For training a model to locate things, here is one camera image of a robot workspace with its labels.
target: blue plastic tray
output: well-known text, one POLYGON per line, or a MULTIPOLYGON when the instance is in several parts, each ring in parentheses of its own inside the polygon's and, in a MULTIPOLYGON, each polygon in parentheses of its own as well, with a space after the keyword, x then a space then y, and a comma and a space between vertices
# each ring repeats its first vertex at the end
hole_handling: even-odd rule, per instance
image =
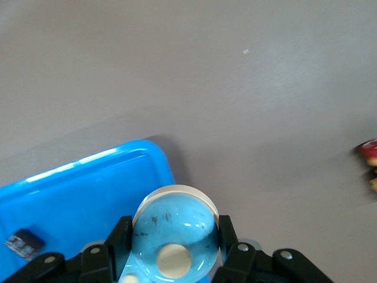
POLYGON ((42 252, 70 259, 106 239, 150 192, 173 183, 163 152, 137 140, 0 188, 0 281, 26 264, 2 244, 17 230, 43 239, 42 252))

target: small black object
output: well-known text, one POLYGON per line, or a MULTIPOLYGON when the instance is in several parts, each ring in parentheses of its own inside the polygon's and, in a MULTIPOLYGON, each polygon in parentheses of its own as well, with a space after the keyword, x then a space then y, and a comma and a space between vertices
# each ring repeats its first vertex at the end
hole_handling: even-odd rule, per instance
POLYGON ((26 261, 32 261, 45 246, 45 242, 32 232, 20 229, 5 242, 5 246, 26 261))

